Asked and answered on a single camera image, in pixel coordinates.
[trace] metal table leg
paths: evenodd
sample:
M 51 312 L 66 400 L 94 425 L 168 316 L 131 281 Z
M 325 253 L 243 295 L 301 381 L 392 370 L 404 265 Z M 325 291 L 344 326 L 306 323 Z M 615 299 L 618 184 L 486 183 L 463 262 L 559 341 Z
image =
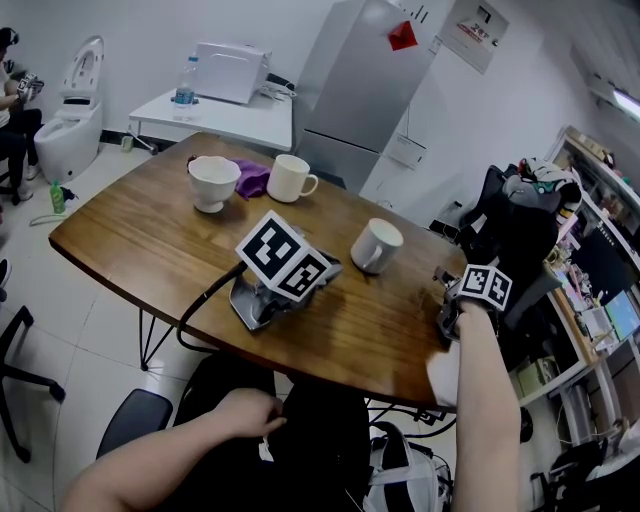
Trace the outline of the metal table leg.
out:
M 155 348 L 149 354 L 149 344 L 151 342 L 151 335 L 153 334 L 153 326 L 156 323 L 156 317 L 151 315 L 151 326 L 149 327 L 149 332 L 147 334 L 147 342 L 145 343 L 144 349 L 143 349 L 142 344 L 143 344 L 144 336 L 142 334 L 142 331 L 143 331 L 143 329 L 142 329 L 142 315 L 143 315 L 144 311 L 142 311 L 142 309 L 140 309 L 139 312 L 140 312 L 140 314 L 138 316 L 138 333 L 139 333 L 139 341 L 140 341 L 140 369 L 142 371 L 146 372 L 146 371 L 149 370 L 149 361 L 151 361 L 151 359 L 156 354 L 158 349 L 164 343 L 164 340 L 166 340 L 167 336 L 169 336 L 171 331 L 173 331 L 173 327 L 169 326 L 169 329 L 167 329 L 167 332 L 164 333 L 164 336 L 162 336 L 162 338 L 160 338 L 160 341 L 158 342 L 158 344 L 155 346 Z

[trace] monitor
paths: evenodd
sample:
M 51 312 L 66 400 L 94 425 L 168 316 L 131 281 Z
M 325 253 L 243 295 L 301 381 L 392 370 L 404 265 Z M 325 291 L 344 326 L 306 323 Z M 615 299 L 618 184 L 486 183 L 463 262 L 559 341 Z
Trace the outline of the monitor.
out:
M 640 327 L 640 317 L 626 292 L 620 292 L 604 308 L 620 341 L 627 339 Z

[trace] person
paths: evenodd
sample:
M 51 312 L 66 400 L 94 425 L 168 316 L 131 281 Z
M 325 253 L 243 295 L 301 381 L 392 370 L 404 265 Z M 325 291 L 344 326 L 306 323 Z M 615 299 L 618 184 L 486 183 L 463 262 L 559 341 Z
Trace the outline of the person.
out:
M 518 506 L 518 402 L 488 315 L 471 302 L 462 310 L 452 508 L 512 512 Z M 362 510 L 369 478 L 362 395 L 296 381 L 283 406 L 272 396 L 273 375 L 267 382 L 266 370 L 247 373 L 246 365 L 206 368 L 208 375 L 220 372 L 224 385 L 205 389 L 185 414 L 188 389 L 177 426 L 98 459 L 70 486 L 62 510 Z M 258 389 L 228 390 L 240 383 Z M 258 456 L 259 438 L 266 436 L 275 461 L 268 470 Z M 343 454 L 351 456 L 345 461 Z M 341 470 L 330 471 L 330 464 Z
M 34 179 L 40 172 L 38 154 L 34 143 L 36 132 L 42 126 L 42 112 L 38 109 L 13 111 L 21 105 L 18 82 L 9 78 L 4 69 L 4 58 L 9 46 L 16 44 L 17 34 L 11 28 L 0 29 L 0 155 L 9 160 L 11 187 L 21 201 L 33 196 L 26 180 Z M 24 157 L 28 167 L 23 179 Z

